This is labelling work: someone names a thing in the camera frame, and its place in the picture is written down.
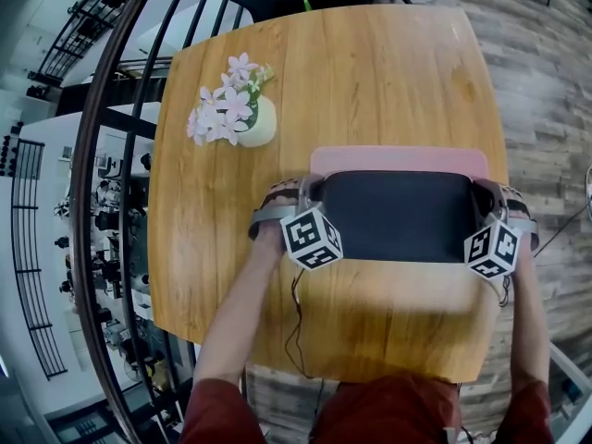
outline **desk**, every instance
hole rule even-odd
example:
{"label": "desk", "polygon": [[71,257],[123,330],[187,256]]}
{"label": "desk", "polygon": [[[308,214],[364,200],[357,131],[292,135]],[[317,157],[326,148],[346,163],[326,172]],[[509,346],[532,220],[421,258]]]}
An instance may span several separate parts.
{"label": "desk", "polygon": [[[248,149],[187,139],[202,85],[220,85],[243,51],[276,77],[276,138]],[[278,18],[175,55],[155,140],[148,231],[155,323],[201,343],[250,248],[252,210],[269,186],[309,170],[318,146],[480,149],[507,182],[500,117],[485,61],[460,9],[355,6]],[[273,276],[252,360],[297,373],[284,342],[297,315],[296,267]],[[450,381],[477,378],[498,297],[464,265],[344,260],[299,285],[306,371],[366,381],[399,367]],[[291,344],[292,355],[297,352]]]}

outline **cable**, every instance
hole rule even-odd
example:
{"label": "cable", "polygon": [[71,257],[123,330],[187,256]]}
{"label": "cable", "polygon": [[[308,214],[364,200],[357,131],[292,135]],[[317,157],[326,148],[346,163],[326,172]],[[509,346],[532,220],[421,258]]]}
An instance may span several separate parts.
{"label": "cable", "polygon": [[323,394],[323,388],[325,387],[325,379],[321,379],[321,386],[318,389],[318,395],[316,395],[316,406],[314,407],[314,419],[316,419],[316,415],[318,414],[318,408],[321,405],[321,395]]}
{"label": "cable", "polygon": [[[300,278],[302,277],[302,273],[304,273],[304,269],[301,269],[300,273],[297,276],[294,276],[294,279],[292,280],[291,295],[292,295],[292,300],[294,301],[294,305],[296,306],[296,314],[298,315],[298,323],[296,324],[296,327],[292,330],[291,334],[286,339],[286,343],[284,344],[284,350],[286,351],[286,354],[290,358],[290,361],[292,362],[292,364],[302,374],[302,376],[304,376],[305,378],[308,378],[310,380],[310,379],[312,379],[312,377],[306,373],[306,369],[304,368],[304,357],[302,355],[302,349],[300,347],[300,332],[301,332],[301,325],[302,325],[302,308],[300,306],[300,301],[298,301],[298,298],[296,296],[296,287],[298,286],[298,282],[300,281]],[[298,353],[300,355],[300,366],[298,366],[298,364],[296,364],[296,361],[294,360],[290,351],[288,350],[288,344],[290,343],[290,341],[294,337],[294,335],[296,335],[296,341],[295,341],[296,349],[298,349]]]}
{"label": "cable", "polygon": [[466,438],[469,439],[469,444],[473,444],[473,436],[471,436],[471,433],[469,431],[466,430],[466,427],[464,427],[463,425],[461,426],[461,429],[464,431],[464,434],[466,434]]}
{"label": "cable", "polygon": [[[537,258],[541,254],[541,252],[543,250],[545,250],[549,246],[549,244],[552,241],[554,241],[557,238],[557,236],[567,228],[567,226],[569,226],[580,214],[582,214],[588,208],[588,206],[590,205],[590,202],[592,202],[592,197],[590,197],[590,199],[588,199],[587,203],[584,204],[584,207],[582,207],[575,214],[573,214],[570,218],[568,218],[567,221],[560,228],[558,228],[557,231],[551,236],[551,238],[548,239],[545,242],[545,244],[536,251],[534,258]],[[509,289],[510,289],[510,275],[504,277],[502,287],[504,290],[504,295],[503,295],[503,298],[501,299],[501,301],[499,302],[499,307],[504,307],[505,305],[508,304],[508,296],[509,296]]]}

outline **white vase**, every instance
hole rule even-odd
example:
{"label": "white vase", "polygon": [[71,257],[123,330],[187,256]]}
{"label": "white vase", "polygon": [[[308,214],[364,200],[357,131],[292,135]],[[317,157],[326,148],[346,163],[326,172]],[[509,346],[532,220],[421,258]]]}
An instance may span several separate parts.
{"label": "white vase", "polygon": [[237,132],[239,144],[247,148],[269,143],[276,135],[278,118],[276,117],[274,103],[267,97],[260,95],[257,104],[259,104],[259,107],[255,124],[245,131]]}

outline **metal railing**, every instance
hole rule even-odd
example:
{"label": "metal railing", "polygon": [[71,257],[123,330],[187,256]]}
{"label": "metal railing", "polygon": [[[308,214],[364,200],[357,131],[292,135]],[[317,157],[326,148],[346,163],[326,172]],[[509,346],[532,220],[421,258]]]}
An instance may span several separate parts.
{"label": "metal railing", "polygon": [[67,372],[56,345],[45,307],[37,251],[37,181],[41,172],[42,143],[19,140],[17,168],[12,179],[12,258],[20,306],[39,363],[49,380]]}
{"label": "metal railing", "polygon": [[[114,117],[113,111],[105,109],[106,92],[113,83],[112,75],[117,72],[117,67],[120,64],[120,58],[123,53],[124,46],[130,37],[133,26],[146,4],[147,0],[129,0],[126,4],[123,13],[113,29],[111,37],[106,44],[103,51],[99,65],[95,71],[92,79],[91,88],[86,98],[82,116],[80,120],[80,128],[76,147],[74,149],[74,157],[72,164],[72,180],[71,180],[71,256],[72,274],[75,296],[77,298],[77,306],[79,309],[82,331],[86,339],[89,352],[92,358],[92,364],[99,377],[99,381],[105,391],[105,396],[113,410],[113,413],[121,426],[123,432],[128,440],[133,443],[140,443],[140,432],[138,428],[137,418],[132,419],[130,409],[125,402],[121,388],[117,383],[115,374],[111,363],[106,353],[105,341],[103,339],[101,326],[98,322],[96,310],[96,297],[93,288],[93,266],[91,258],[91,183],[93,179],[93,159],[95,155],[99,127],[106,125],[118,130],[127,132],[126,144],[121,168],[121,197],[119,206],[119,236],[120,236],[120,271],[122,278],[123,289],[123,303],[124,313],[126,316],[126,325],[130,333],[132,348],[135,356],[138,359],[138,369],[142,376],[142,383],[149,393],[149,400],[152,406],[158,411],[162,410],[163,403],[174,402],[179,412],[179,418],[182,420],[181,407],[179,405],[180,386],[179,380],[175,377],[174,366],[171,366],[171,352],[169,345],[168,333],[162,331],[163,340],[165,343],[165,361],[168,364],[167,371],[169,373],[168,381],[171,385],[171,390],[168,393],[170,400],[166,400],[164,396],[156,397],[153,392],[151,378],[146,373],[142,354],[138,353],[140,348],[140,339],[138,331],[135,327],[135,312],[133,300],[131,297],[131,281],[130,281],[130,225],[127,212],[130,207],[129,199],[129,183],[131,161],[133,157],[133,149],[135,145],[136,136],[147,136],[146,133],[150,128],[145,125],[151,125],[140,119],[142,106],[147,94],[148,83],[154,73],[154,69],[158,67],[161,60],[159,60],[158,51],[163,42],[168,24],[175,14],[175,10],[180,0],[173,0],[170,7],[164,15],[163,22],[154,39],[154,44],[143,64],[142,77],[136,89],[133,100],[133,109],[131,116],[117,113]],[[183,47],[191,44],[197,23],[204,11],[204,6],[207,0],[200,0],[196,7],[195,14],[188,28]],[[216,16],[216,21],[212,29],[212,36],[218,34],[220,24],[224,14],[227,10],[228,0],[223,0]],[[237,15],[234,18],[234,28],[238,28],[241,22],[242,8],[239,7]],[[195,363],[195,356],[192,346],[189,345],[190,361]],[[166,427],[163,416],[160,413],[156,414],[158,425],[161,430],[163,440],[168,442]]]}
{"label": "metal railing", "polygon": [[[170,56],[157,57],[154,61],[152,77],[166,77],[173,58]],[[125,79],[140,79],[146,68],[148,59],[125,59],[119,61],[116,73]]]}
{"label": "metal railing", "polygon": [[128,0],[82,0],[68,10],[68,22],[58,33],[37,72],[29,79],[59,86],[68,71],[93,44],[115,27]]}

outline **pink cloth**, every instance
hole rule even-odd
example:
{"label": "pink cloth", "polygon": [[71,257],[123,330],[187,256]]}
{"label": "pink cloth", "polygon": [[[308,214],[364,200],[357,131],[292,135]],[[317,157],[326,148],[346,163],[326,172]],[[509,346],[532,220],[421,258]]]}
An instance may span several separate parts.
{"label": "pink cloth", "polygon": [[311,155],[311,173],[341,171],[430,171],[488,179],[487,159],[479,150],[437,146],[321,146]]}

